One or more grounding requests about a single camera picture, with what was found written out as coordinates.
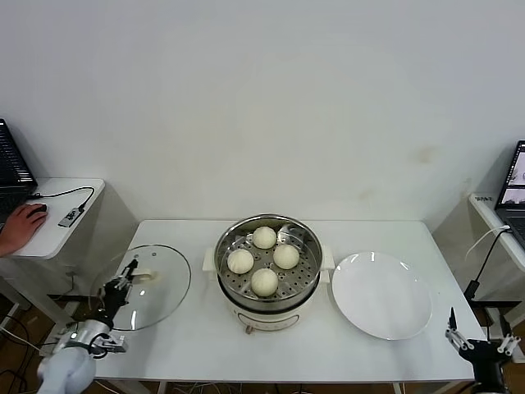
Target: black cable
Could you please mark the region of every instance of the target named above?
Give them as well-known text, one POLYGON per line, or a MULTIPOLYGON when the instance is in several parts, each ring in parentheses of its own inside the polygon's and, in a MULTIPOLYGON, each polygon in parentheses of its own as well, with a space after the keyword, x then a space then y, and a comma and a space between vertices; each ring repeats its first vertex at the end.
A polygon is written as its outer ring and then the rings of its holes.
POLYGON ((486 254, 485 261, 483 262, 482 268, 479 270, 479 273, 476 276, 476 279, 474 279, 476 282, 478 281, 479 277, 482 275, 483 270, 485 269, 485 266, 486 266, 486 262, 489 261, 489 257, 491 256, 491 253, 492 253, 492 250, 495 247, 495 244, 498 242, 499 238, 501 237, 501 234, 503 234, 504 232, 509 232, 509 230, 500 231, 500 232, 498 232, 498 235, 495 236, 495 239, 492 242, 491 248, 489 249, 489 252, 486 254))
POLYGON ((35 193, 34 195, 28 196, 27 199, 48 199, 51 197, 60 197, 61 195, 68 195, 70 193, 74 193, 79 190, 91 190, 91 193, 89 193, 89 197, 78 207, 79 211, 82 212, 84 210, 85 205, 88 203, 89 199, 91 199, 91 197, 93 197, 93 195, 95 194, 95 188, 92 186, 77 187, 76 189, 63 191, 61 193, 56 193, 54 195, 41 195, 40 193, 35 193))
MULTIPOLYGON (((18 323, 20 326, 22 326, 22 328, 24 328, 24 332, 25 332, 25 339, 30 342, 30 334, 29 332, 27 331, 27 328, 25 327, 25 325, 17 318, 13 318, 12 316, 8 315, 8 314, 0 314, 0 317, 4 317, 4 318, 10 318, 11 320, 13 320, 14 322, 18 323)), ((16 371, 16 374, 17 375, 20 375, 21 377, 23 377, 23 379, 21 379, 21 382, 24 384, 24 388, 22 389, 22 386, 19 385, 18 388, 19 388, 19 391, 26 391, 27 390, 27 381, 25 380, 25 372, 24 373, 21 373, 21 370, 22 370, 22 367, 24 366, 24 363, 25 363, 25 359, 27 358, 27 355, 29 354, 30 352, 30 348, 29 345, 27 345, 26 343, 24 344, 25 345, 25 353, 24 353, 24 358, 22 359, 22 364, 20 365, 20 367, 18 367, 18 370, 16 371)), ((9 390, 7 391, 7 393, 9 394, 12 390, 12 388, 14 387, 15 385, 15 381, 16 379, 13 378, 12 382, 11 382, 11 385, 9 385, 9 390)))
POLYGON ((52 298, 52 300, 53 300, 53 301, 58 301, 58 300, 60 300, 63 296, 66 296, 66 295, 68 295, 69 293, 71 293, 74 289, 75 289, 75 275, 71 275, 71 289, 69 289, 69 290, 66 291, 65 293, 60 294, 57 298, 52 298))
MULTIPOLYGON (((55 326, 52 325, 51 328, 49 328, 45 334, 42 335, 42 337, 40 338, 39 340, 39 343, 42 342, 45 338, 48 337, 49 333, 53 330, 55 326)), ((30 354, 30 357, 29 359, 27 360, 27 363, 25 364, 25 367, 22 369, 21 371, 21 376, 23 376, 25 378, 25 373, 27 371, 27 367, 29 367, 29 365, 31 364, 31 360, 33 359, 33 352, 34 352, 34 349, 32 347, 29 347, 27 348, 27 350, 32 350, 31 354, 30 354)), ((24 389, 24 390, 19 390, 19 392, 26 392, 28 391, 27 390, 27 387, 24 389)))
POLYGON ((16 373, 15 371, 13 371, 12 369, 4 369, 2 372, 0 372, 0 375, 3 375, 5 374, 6 372, 8 373, 11 373, 13 376, 14 376, 14 379, 15 380, 16 378, 18 378, 21 382, 24 383, 25 385, 25 389, 27 389, 27 381, 25 380, 25 378, 23 376, 20 376, 18 373, 16 373))

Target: laptop keyboard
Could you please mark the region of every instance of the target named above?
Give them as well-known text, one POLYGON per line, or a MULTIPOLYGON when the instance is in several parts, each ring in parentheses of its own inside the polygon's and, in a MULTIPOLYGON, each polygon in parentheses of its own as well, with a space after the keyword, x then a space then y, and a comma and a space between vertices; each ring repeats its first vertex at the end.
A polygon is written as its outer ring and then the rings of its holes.
POLYGON ((4 219, 15 210, 16 207, 25 202, 27 193, 0 194, 0 216, 4 219))
POLYGON ((525 238, 525 218, 507 218, 507 220, 512 225, 513 230, 525 238))

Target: metal rim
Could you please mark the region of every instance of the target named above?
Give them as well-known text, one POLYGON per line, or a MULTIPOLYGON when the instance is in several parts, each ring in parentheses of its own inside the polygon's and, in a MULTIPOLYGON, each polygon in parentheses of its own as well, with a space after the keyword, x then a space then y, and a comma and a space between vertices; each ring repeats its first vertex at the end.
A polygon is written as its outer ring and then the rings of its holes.
POLYGON ((313 231, 300 221, 282 215, 260 214, 238 221, 222 234, 214 250, 214 263, 223 292, 229 293, 245 309, 260 313, 259 309, 254 310, 258 305, 267 311, 281 309, 282 302, 288 308, 302 302, 305 296, 308 298, 320 276, 322 247, 313 231), (276 231, 277 244, 261 250, 253 244, 252 235, 257 227, 266 225, 276 231), (273 251, 284 244, 294 246, 299 252, 298 265, 289 270, 277 267, 273 261, 273 251), (227 256, 238 249, 245 249, 254 257, 254 266, 246 274, 234 274, 227 267, 227 256), (259 297, 251 291, 251 276, 260 268, 270 268, 279 277, 278 290, 269 297, 259 297))

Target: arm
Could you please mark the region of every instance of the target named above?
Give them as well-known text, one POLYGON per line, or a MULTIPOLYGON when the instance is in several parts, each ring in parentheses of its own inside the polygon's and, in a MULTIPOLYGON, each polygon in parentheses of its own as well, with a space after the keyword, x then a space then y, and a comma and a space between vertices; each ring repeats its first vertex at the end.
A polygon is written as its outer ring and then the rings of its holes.
POLYGON ((42 204, 21 205, 7 218, 0 232, 0 257, 16 252, 27 244, 33 234, 46 220, 46 212, 38 212, 28 218, 28 215, 42 204))

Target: robotic hand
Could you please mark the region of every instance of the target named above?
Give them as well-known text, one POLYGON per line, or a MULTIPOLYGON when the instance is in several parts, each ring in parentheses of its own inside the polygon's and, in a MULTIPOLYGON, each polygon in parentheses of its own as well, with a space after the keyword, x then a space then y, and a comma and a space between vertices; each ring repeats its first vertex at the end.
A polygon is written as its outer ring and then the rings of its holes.
POLYGON ((94 379, 94 359, 102 359, 108 352, 127 351, 124 337, 115 338, 109 332, 119 308, 127 304, 137 266, 134 259, 119 276, 106 283, 102 306, 78 332, 64 334, 53 349, 53 355, 42 360, 38 374, 43 383, 38 394, 79 394, 94 379))
POLYGON ((510 325, 503 316, 500 316, 500 324, 504 335, 501 343, 466 339, 458 331, 454 308, 450 311, 445 336, 459 355, 472 364, 475 379, 472 393, 509 394, 501 368, 510 361, 521 338, 513 336, 510 325))

